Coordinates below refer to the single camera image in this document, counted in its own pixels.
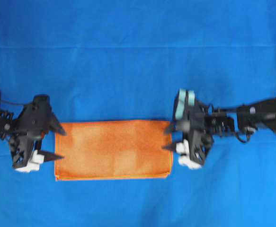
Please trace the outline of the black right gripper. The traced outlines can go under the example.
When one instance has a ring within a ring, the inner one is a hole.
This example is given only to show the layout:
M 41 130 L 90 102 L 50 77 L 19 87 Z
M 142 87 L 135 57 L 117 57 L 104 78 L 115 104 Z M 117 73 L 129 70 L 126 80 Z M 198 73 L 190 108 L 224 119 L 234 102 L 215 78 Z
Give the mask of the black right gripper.
M 201 169 L 213 143 L 211 135 L 206 133 L 205 115 L 209 105 L 198 100 L 194 91 L 180 89 L 175 99 L 173 122 L 165 129 L 164 135 L 182 132 L 183 139 L 162 146 L 164 150 L 179 154 L 178 162 L 188 169 Z

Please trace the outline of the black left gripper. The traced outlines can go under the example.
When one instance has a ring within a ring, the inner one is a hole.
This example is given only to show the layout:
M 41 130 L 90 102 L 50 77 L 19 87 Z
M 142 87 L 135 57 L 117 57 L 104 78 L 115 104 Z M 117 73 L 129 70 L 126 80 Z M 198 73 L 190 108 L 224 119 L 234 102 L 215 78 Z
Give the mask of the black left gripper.
M 38 171 L 43 163 L 63 159 L 64 156 L 42 150 L 42 141 L 49 132 L 66 136 L 66 131 L 53 113 L 48 95 L 36 95 L 25 104 L 12 121 L 9 148 L 12 167 L 21 173 Z

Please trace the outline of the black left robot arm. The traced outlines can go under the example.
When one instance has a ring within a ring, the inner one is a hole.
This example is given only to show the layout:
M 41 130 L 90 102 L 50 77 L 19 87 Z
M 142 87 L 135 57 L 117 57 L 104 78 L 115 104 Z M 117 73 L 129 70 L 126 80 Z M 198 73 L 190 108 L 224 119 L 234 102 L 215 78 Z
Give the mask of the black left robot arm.
M 42 141 L 49 132 L 65 136 L 66 131 L 52 111 L 48 95 L 36 95 L 31 102 L 22 106 L 17 118 L 13 112 L 0 108 L 0 140 L 8 142 L 12 168 L 30 173 L 38 171 L 45 162 L 64 158 L 60 154 L 42 150 Z

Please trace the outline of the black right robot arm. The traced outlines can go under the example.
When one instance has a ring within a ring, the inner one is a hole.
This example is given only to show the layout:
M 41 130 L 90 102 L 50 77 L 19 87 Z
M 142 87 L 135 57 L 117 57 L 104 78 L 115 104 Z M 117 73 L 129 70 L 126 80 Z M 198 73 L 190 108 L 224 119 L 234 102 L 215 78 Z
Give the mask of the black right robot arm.
M 241 143 L 247 143 L 260 128 L 276 134 L 276 98 L 237 107 L 214 108 L 199 101 L 194 91 L 180 89 L 174 102 L 172 121 L 164 134 L 181 132 L 182 140 L 162 146 L 162 149 L 179 154 L 180 165 L 196 170 L 204 166 L 214 136 L 234 136 Z

